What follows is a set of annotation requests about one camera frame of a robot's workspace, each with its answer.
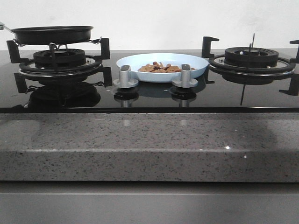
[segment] black glass cooktop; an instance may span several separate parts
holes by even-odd
[[[278,51],[279,56],[287,59],[296,56],[296,49]],[[29,58],[33,53],[22,52]],[[207,70],[197,79],[199,84],[187,90],[172,84],[145,82],[139,82],[138,86],[127,90],[114,87],[112,80],[119,78],[116,61],[139,53],[146,52],[111,51],[111,59],[103,61],[104,67],[112,69],[110,78],[104,80],[102,72],[90,75],[78,85],[69,87],[70,90],[61,90],[61,100],[58,102],[55,91],[53,93],[53,89],[47,86],[41,88],[43,84],[38,81],[18,81],[19,77],[15,73],[18,72],[19,64],[11,64],[8,52],[2,51],[0,112],[299,112],[298,74],[278,80],[248,80]],[[200,51],[174,53],[201,56]],[[20,84],[16,82],[24,81],[27,89],[18,89]]]

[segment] gas stove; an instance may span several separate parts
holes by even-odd
[[[101,55],[49,42],[49,50],[29,52],[32,59],[20,57],[22,44],[7,41],[12,63],[0,65],[0,112],[299,112],[295,49],[256,48],[253,41],[211,54],[211,43],[218,40],[204,37],[202,52],[173,51],[209,61],[192,88],[141,81],[116,87],[113,80],[121,73],[116,61],[147,52],[110,51],[108,38],[85,40],[100,44]]]

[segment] silver knob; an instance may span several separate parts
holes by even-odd
[[[132,88],[138,85],[138,80],[131,77],[131,67],[123,65],[120,69],[120,76],[113,81],[113,84],[118,88]]]
[[[197,80],[191,78],[190,65],[182,64],[181,70],[181,76],[174,78],[172,80],[172,84],[181,88],[191,88],[197,86]]]

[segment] white bowl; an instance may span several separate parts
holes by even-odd
[[[179,77],[180,72],[172,73],[154,73],[154,72],[140,72],[142,66],[153,62],[162,62],[164,65],[171,64],[181,67],[182,64],[189,64],[195,70],[191,71],[192,78],[201,76],[208,66],[208,61],[201,57],[184,54],[173,53],[153,53],[153,54],[140,54],[124,57],[116,62],[117,66],[121,68],[123,65],[131,66],[131,77],[139,81],[151,83],[171,83],[172,79]]]

